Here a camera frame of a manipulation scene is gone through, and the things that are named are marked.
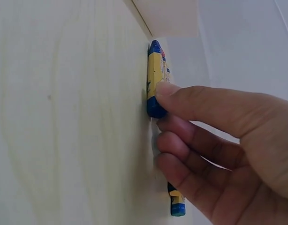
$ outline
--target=blue crayon tip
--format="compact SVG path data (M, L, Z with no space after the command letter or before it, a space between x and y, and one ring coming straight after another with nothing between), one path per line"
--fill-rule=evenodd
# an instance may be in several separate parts
M160 106L155 97L151 97L147 101L147 113L152 118L161 119L166 116L167 111Z
M153 40L152 44L150 45L148 55L152 53L161 53L161 45L157 40Z

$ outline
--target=finger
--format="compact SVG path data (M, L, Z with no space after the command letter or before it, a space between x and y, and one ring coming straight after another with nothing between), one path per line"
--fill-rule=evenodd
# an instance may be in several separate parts
M207 180L218 189L223 190L230 178L231 171L218 168L192 151L176 134L165 132L159 135L157 141L161 153L176 156L196 175Z
M157 101L184 120L197 120L241 138L275 114L286 101L273 96L237 90L194 86L157 85Z
M171 154L160 154L157 162L168 182L210 218L221 192Z
M162 132L175 133L186 145L217 165L234 170L248 164L239 144L226 141L189 121L169 114L158 121L158 127Z

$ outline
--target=fingernail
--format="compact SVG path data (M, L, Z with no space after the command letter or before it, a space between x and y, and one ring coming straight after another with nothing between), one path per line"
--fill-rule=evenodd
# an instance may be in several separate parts
M176 93L180 87L171 84L169 82L158 82L156 86L156 92L159 96L169 96Z

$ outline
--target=blue crayon end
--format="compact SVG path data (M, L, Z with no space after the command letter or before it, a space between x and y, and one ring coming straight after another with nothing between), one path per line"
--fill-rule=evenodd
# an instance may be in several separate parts
M161 119L166 116L167 111L160 106L155 97L151 97L147 101L147 114L156 119Z
M181 193L168 182L168 193L171 199L170 213L173 217L182 217L186 215L185 199Z
M186 215L185 203L173 203L176 197L171 196L171 209L170 213L173 217L182 217Z
M161 45L159 44L157 40L153 40L152 44L150 45L148 55L152 53L161 53Z

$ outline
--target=wood grain pattern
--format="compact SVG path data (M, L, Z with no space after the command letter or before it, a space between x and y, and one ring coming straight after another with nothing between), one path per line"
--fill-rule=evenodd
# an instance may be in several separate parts
M193 224L153 165L149 39L130 0L0 1L1 225Z

